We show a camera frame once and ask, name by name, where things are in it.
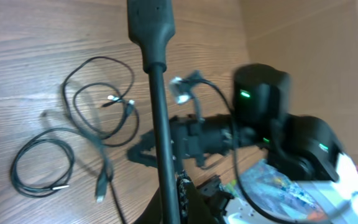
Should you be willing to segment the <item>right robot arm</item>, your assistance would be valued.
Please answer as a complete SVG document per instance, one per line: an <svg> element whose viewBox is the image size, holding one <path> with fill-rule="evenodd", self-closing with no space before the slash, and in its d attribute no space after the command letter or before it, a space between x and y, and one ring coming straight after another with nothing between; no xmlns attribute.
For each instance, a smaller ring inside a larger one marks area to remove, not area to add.
<svg viewBox="0 0 358 224"><path fill-rule="evenodd" d="M331 127L314 116L288 112L288 73L255 63L234 77L228 114L202 117L200 107L169 120L181 223L295 223L255 203L238 183L240 197L219 188L214 178L194 186L183 161L204 167L207 155L225 155L241 147L267 151L267 164L312 194L326 214L314 223L358 223L358 176Z"/></svg>

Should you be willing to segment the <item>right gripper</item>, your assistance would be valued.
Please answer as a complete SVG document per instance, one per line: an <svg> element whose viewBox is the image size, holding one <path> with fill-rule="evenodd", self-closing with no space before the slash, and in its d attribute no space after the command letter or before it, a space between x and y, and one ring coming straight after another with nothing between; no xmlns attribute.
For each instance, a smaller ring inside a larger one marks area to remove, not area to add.
<svg viewBox="0 0 358 224"><path fill-rule="evenodd" d="M198 167L205 165L205 154L226 155L232 149L231 117L218 114L198 121L193 114L169 120L174 167L183 168L183 160L193 158ZM157 156L146 154L155 149L155 134L150 130L127 150L131 162L157 167Z"/></svg>

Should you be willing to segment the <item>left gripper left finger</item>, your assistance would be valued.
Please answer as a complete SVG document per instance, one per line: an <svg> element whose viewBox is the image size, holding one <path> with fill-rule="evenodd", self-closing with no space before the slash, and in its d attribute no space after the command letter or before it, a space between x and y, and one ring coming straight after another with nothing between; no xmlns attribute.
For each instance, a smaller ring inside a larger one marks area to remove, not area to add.
<svg viewBox="0 0 358 224"><path fill-rule="evenodd" d="M156 190L145 210L134 222L134 224L161 224L162 209L160 199L160 188Z"/></svg>

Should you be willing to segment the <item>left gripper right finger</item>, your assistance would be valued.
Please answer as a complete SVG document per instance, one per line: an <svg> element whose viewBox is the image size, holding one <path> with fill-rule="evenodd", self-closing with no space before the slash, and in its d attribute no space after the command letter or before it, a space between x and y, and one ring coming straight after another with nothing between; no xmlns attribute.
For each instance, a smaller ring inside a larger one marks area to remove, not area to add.
<svg viewBox="0 0 358 224"><path fill-rule="evenodd" d="M177 175L177 190L181 224L217 223L185 170Z"/></svg>

